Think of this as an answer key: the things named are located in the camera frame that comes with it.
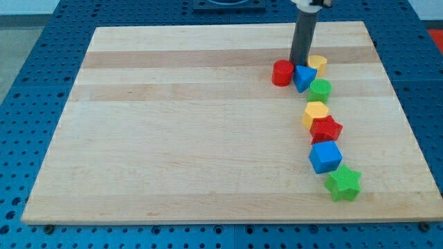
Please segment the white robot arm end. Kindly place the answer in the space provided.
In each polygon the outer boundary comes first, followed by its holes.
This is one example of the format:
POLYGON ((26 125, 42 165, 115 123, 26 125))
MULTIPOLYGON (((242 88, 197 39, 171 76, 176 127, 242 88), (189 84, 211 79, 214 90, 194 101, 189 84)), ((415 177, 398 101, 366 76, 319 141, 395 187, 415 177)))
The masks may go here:
POLYGON ((331 8, 332 0, 291 0, 303 12, 317 13, 322 8, 331 8))

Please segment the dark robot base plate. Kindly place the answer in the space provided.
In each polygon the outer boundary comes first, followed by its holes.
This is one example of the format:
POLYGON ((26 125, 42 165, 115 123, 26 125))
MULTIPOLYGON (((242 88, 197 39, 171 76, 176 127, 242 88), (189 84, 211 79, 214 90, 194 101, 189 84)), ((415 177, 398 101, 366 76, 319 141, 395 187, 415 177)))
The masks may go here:
POLYGON ((193 12, 266 10, 266 0, 192 0, 193 12))

